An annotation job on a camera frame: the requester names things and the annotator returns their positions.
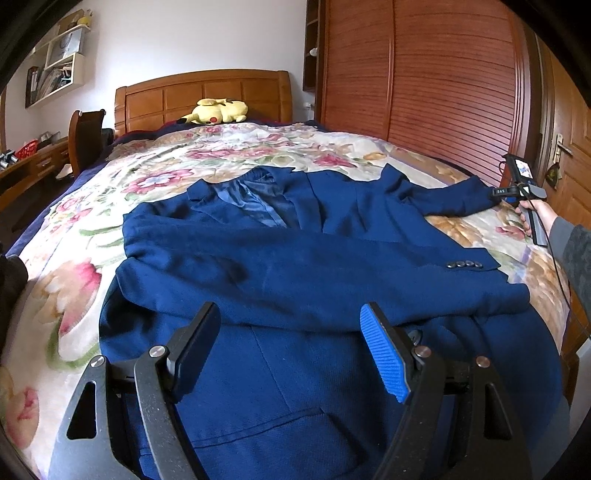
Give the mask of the grey sleeve right forearm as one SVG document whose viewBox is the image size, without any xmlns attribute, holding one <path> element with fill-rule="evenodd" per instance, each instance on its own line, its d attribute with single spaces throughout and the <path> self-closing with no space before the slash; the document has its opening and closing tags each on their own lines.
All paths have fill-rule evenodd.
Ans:
<svg viewBox="0 0 591 480">
<path fill-rule="evenodd" d="M 558 217 L 550 231 L 550 243 L 587 318 L 590 318 L 591 232 L 582 225 L 573 225 Z"/>
</svg>

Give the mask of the person's right hand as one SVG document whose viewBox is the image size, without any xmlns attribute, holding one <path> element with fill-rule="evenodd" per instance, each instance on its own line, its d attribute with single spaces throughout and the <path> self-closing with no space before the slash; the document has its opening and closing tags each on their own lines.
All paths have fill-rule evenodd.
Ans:
<svg viewBox="0 0 591 480">
<path fill-rule="evenodd" d="M 533 236 L 532 224 L 529 221 L 529 212 L 535 211 L 546 232 L 550 234 L 558 215 L 553 208 L 543 200 L 522 200 L 516 207 L 516 212 L 524 224 L 525 232 L 529 237 Z"/>
</svg>

